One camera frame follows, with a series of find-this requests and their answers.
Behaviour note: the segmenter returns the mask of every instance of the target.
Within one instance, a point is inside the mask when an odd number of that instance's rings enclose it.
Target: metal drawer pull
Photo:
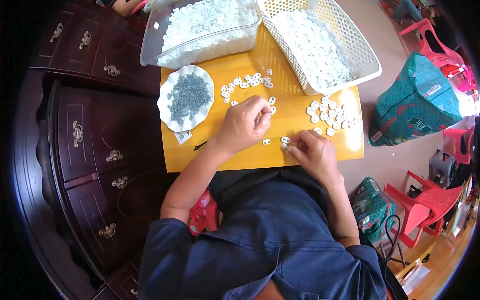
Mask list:
[[[121,160],[122,158],[123,155],[120,153],[120,151],[113,150],[110,151],[110,155],[107,157],[107,162]]]
[[[100,229],[98,231],[99,235],[103,235],[107,239],[113,237],[115,235],[115,228],[117,227],[117,224],[112,223],[110,226],[105,226],[104,229]]]
[[[73,121],[73,137],[75,148],[78,148],[78,144],[84,141],[84,128],[77,121]]]
[[[57,29],[55,29],[55,31],[53,32],[52,38],[50,39],[50,43],[53,43],[53,40],[59,37],[62,31],[63,31],[63,25],[62,23],[59,23],[57,25]]]
[[[112,186],[116,186],[119,190],[123,189],[127,186],[128,177],[123,176],[122,178],[118,178],[112,182]]]
[[[84,48],[84,46],[88,46],[90,44],[90,40],[92,39],[92,35],[85,31],[84,37],[82,38],[82,42],[80,43],[80,50]]]
[[[120,75],[120,71],[117,70],[117,67],[115,67],[114,65],[111,65],[111,66],[108,66],[108,67],[105,67],[103,68],[105,71],[107,71],[107,73],[110,75],[110,76],[118,76]]]

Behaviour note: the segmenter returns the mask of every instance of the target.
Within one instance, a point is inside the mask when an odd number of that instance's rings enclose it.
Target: wavy-edged plate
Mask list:
[[[195,117],[193,117],[193,120],[190,121],[189,116],[186,116],[185,118],[183,118],[183,121],[184,121],[183,125],[180,126],[178,125],[177,122],[172,121],[170,119],[171,113],[170,113],[170,109],[168,109],[168,106],[173,103],[173,99],[169,100],[168,94],[172,91],[173,86],[177,84],[180,75],[187,75],[187,74],[195,74],[201,77],[206,83],[208,83],[207,85],[208,95],[212,98],[212,102],[210,102],[206,106],[202,106],[200,108],[200,112]],[[185,66],[180,70],[170,74],[167,81],[160,88],[160,97],[158,98],[158,101],[156,103],[156,105],[158,106],[158,110],[160,110],[160,119],[168,126],[168,128],[170,128],[174,132],[183,132],[187,130],[192,130],[207,118],[208,112],[210,111],[210,108],[212,107],[213,102],[215,100],[213,95],[213,89],[214,89],[214,85],[213,85],[212,78],[210,77],[210,75],[208,75],[208,73],[204,69],[200,67]]]

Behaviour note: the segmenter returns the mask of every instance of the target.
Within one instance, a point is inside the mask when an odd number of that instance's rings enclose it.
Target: gray plastic stool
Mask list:
[[[453,155],[438,149],[437,153],[430,158],[429,179],[443,188],[448,187],[452,183],[452,170],[455,164]]]

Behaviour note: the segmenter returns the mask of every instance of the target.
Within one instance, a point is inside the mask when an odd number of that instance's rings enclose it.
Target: wooden table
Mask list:
[[[220,88],[233,82],[236,77],[243,78],[246,74],[253,76],[259,72],[263,77],[267,69],[273,70],[271,78],[274,87],[272,89],[262,84],[247,89],[240,89],[237,86],[230,99],[240,103],[254,95],[263,96],[267,100],[272,96],[276,97],[277,111],[272,116],[272,126],[264,137],[264,139],[270,139],[271,144],[265,146],[260,142],[237,153],[220,166],[219,170],[297,165],[297,161],[280,148],[280,138],[292,137],[301,130],[313,128],[322,128],[322,135],[333,141],[338,160],[363,158],[363,125],[358,88],[354,86],[339,91],[331,95],[330,100],[336,101],[337,105],[347,104],[350,113],[359,118],[360,126],[348,130],[337,130],[333,137],[325,135],[329,126],[324,121],[319,121],[318,124],[311,123],[310,116],[306,114],[306,108],[310,103],[315,100],[321,103],[323,95],[305,95],[287,59],[263,24],[258,29],[257,43],[252,51],[205,61],[197,66],[206,70],[212,77],[215,84],[215,100],[206,120],[191,130],[192,137],[182,145],[177,141],[173,131],[162,123],[163,148],[168,172],[181,172],[197,155],[198,151],[193,150],[195,146],[207,141],[219,130],[230,107],[230,104],[223,102]],[[173,70],[162,68],[161,84],[165,83],[172,72]]]

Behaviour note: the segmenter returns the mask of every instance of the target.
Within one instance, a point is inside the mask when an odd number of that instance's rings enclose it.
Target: white plastic basket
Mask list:
[[[373,52],[369,43],[353,23],[350,17],[333,0],[259,0],[262,19],[268,31],[272,34],[278,46],[282,49],[285,57],[297,75],[303,91],[313,96],[316,94],[332,94],[345,88],[361,84],[382,74],[382,66]],[[315,81],[310,81],[305,75],[305,66],[293,55],[289,45],[275,27],[272,18],[280,12],[311,9],[319,16],[320,20],[329,24],[330,30],[337,34],[345,45],[347,55],[350,58],[351,70],[357,75],[357,79],[345,84],[335,85],[328,88],[320,88]]]

